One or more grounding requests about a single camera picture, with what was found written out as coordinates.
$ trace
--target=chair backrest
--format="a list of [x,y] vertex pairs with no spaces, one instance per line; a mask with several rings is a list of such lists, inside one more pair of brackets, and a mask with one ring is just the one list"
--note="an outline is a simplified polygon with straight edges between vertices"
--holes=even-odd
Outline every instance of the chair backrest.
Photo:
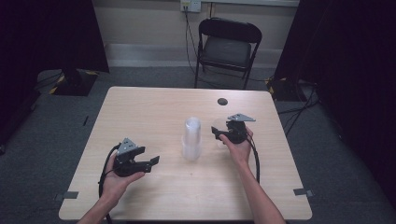
[[210,35],[248,43],[260,44],[262,41],[262,32],[255,25],[221,18],[209,18],[201,21],[199,35],[200,38],[202,35]]

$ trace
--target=power cord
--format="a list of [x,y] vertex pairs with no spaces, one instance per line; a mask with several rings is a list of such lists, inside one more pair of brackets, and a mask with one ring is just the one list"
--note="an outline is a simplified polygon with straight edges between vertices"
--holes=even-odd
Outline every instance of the power cord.
[[259,153],[256,149],[256,144],[254,144],[253,137],[250,134],[247,134],[251,141],[247,139],[248,143],[250,144],[251,148],[253,149],[254,160],[256,161],[256,180],[260,184],[260,160],[259,160]]
[[[100,176],[100,180],[98,182],[98,184],[99,184],[99,198],[102,196],[103,185],[105,183],[105,179],[106,179],[107,174],[114,171],[114,170],[110,170],[110,171],[106,172],[108,161],[110,160],[111,154],[113,154],[113,152],[116,149],[119,149],[120,145],[121,145],[121,143],[119,143],[118,145],[116,145],[113,148],[111,148],[110,152],[108,152],[108,155],[107,155],[107,158],[106,158],[106,161],[105,161],[105,165],[103,167],[103,171],[102,171],[102,174]],[[106,220],[107,220],[108,224],[112,224],[113,223],[113,221],[111,220],[110,214],[106,215]]]
[[[206,70],[208,70],[208,71],[210,71],[210,72],[212,72],[212,73],[215,73],[215,74],[224,75],[224,76],[228,76],[228,77],[239,77],[239,76],[232,75],[232,74],[221,73],[221,72],[215,72],[215,71],[213,71],[213,70],[211,70],[211,69],[208,69],[208,68],[206,68]],[[249,80],[264,82],[266,79],[260,80],[260,79],[256,79],[256,78],[250,77]]]
[[285,114],[285,113],[290,113],[290,112],[295,112],[297,111],[297,113],[293,114],[288,121],[286,121],[286,124],[283,126],[283,129],[285,129],[288,126],[288,123],[295,117],[297,116],[294,121],[292,122],[292,124],[289,126],[289,129],[286,131],[286,136],[288,136],[291,128],[294,126],[294,124],[297,122],[297,119],[301,116],[301,114],[303,113],[303,111],[305,111],[308,107],[314,106],[318,103],[318,101],[311,103],[312,102],[312,96],[314,94],[316,90],[316,86],[312,87],[312,91],[311,94],[309,95],[308,100],[306,101],[305,105],[302,108],[299,109],[291,109],[291,110],[287,110],[287,111],[283,111],[283,112],[279,112],[278,115],[280,114]]
[[[198,54],[197,54],[197,51],[196,51],[196,48],[195,48],[194,38],[192,37],[192,33],[191,33],[190,22],[189,22],[189,16],[188,16],[189,11],[187,10],[187,9],[188,9],[187,7],[183,7],[183,9],[184,9],[184,15],[185,15],[185,17],[186,17],[186,51],[187,51],[187,60],[188,60],[188,62],[189,62],[189,66],[190,66],[190,69],[191,69],[192,73],[195,75],[195,71],[194,71],[194,69],[192,68],[191,60],[190,60],[188,33],[190,33],[190,38],[191,38],[191,42],[192,42],[192,47],[193,47],[193,49],[194,49],[195,57],[198,58]],[[228,85],[224,85],[224,84],[209,82],[209,81],[204,80],[204,79],[201,78],[201,77],[198,77],[198,80],[201,81],[201,82],[204,82],[204,83],[208,84],[209,86],[211,86],[211,87],[214,88],[214,89],[222,89],[221,87],[223,87],[223,88],[229,88],[229,89],[230,89],[230,88],[231,88],[231,89],[234,88],[234,87],[232,87],[232,86],[228,86]]]

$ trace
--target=white wall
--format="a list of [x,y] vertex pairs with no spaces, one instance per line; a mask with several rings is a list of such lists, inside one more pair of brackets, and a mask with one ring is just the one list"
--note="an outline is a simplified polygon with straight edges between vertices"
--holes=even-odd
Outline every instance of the white wall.
[[[178,0],[93,0],[93,4],[107,44],[186,46],[186,18]],[[189,13],[189,21],[195,44],[199,22],[210,17],[210,11],[212,17],[253,23],[262,31],[260,50],[267,54],[262,56],[267,60],[274,53],[280,56],[296,9],[203,2],[200,13]]]

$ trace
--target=chair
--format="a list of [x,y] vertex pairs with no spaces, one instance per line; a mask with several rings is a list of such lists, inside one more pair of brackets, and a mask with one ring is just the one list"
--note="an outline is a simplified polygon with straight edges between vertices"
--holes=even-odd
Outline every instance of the chair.
[[[205,45],[203,35],[207,36]],[[242,79],[245,79],[243,88],[245,90],[261,42],[262,32],[253,24],[221,18],[201,21],[194,88],[197,88],[199,64],[201,64],[204,71],[204,66],[209,65],[244,72]]]

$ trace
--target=white cup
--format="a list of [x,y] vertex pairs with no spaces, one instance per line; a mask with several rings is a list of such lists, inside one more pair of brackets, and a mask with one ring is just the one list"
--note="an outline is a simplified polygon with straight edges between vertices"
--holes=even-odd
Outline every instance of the white cup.
[[183,157],[187,160],[196,161],[201,156],[201,121],[198,118],[186,119],[181,145],[183,146]]

